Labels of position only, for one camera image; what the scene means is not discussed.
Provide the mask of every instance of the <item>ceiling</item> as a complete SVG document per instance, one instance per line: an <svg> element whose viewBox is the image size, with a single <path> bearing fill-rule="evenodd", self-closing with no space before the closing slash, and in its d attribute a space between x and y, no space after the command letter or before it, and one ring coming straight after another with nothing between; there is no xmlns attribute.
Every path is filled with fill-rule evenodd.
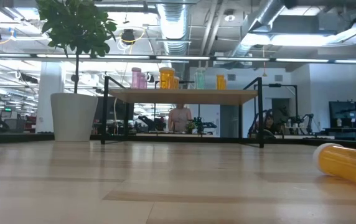
<svg viewBox="0 0 356 224"><path fill-rule="evenodd" d="M13 8L0 8L0 33L4 44L0 44L0 53L27 53L27 54L63 54L60 49L53 49L47 46L49 39L45 34L41 34L40 29L43 22L39 20L34 0L14 0ZM225 3L225 9L233 9L235 19L226 21L224 16L217 25L218 13ZM100 4L113 4L109 9L109 17L113 18L118 24L118 30L115 36L119 37L125 29L133 29L136 38L141 37L130 48L122 49L117 42L109 40L111 47L110 54L135 54L135 55L164 55L164 38L160 27L160 17L153 13L127 12L126 4L142 4L142 1L107 1ZM150 6L155 2L165 1L147 1ZM187 55L200 55L200 49L204 40L204 33L207 30L207 23L212 20L211 31L215 27L216 36L211 47L210 54L229 54L235 47L240 44L245 36L243 27L246 18L258 13L260 0L219 0L216 6L215 14L211 15L210 8L214 0L186 1L189 3L189 34L187 39ZM296 16L298 19L291 19L290 24L285 23L287 16ZM333 31L329 35L339 34L348 26L350 21L356 17L356 4L350 6L298 6L293 9L284 9L280 16L274 21L271 31L278 30L277 33L268 33L269 38L273 38L282 30L290 27L297 27L301 31L300 22L317 22L321 33L328 30ZM211 34L208 36L206 43L211 43ZM283 45L254 45L251 47L248 55L252 57L280 57L280 58L356 58L356 44L339 44L329 47L296 47ZM74 74L75 67L73 62L63 62L67 71L66 86L73 86L70 76ZM87 95L98 95L91 87L103 86L102 76L105 74L112 76L123 85L129 86L131 83L131 68L141 67L144 72L156 74L159 67L169 67L170 63L124 63L124 62L80 62L80 73L85 75L89 80L81 80L79 93ZM262 62L253 62L251 68L258 69L264 66ZM286 68L287 70L295 69L299 64L292 63L267 63L267 67ZM17 71L30 75L40 80L41 62L31 60L0 60L0 95L9 95L11 98L25 97L26 101L36 103L35 99L38 94L38 85L22 83L16 77Z"/></svg>

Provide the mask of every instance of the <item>wooden shelf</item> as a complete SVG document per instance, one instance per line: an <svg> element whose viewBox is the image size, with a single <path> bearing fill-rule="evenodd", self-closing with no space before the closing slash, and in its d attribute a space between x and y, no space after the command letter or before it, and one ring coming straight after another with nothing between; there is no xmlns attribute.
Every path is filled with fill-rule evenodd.
<svg viewBox="0 0 356 224"><path fill-rule="evenodd" d="M110 90L109 94L128 103L182 103L242 105L257 96L256 90Z"/></svg>

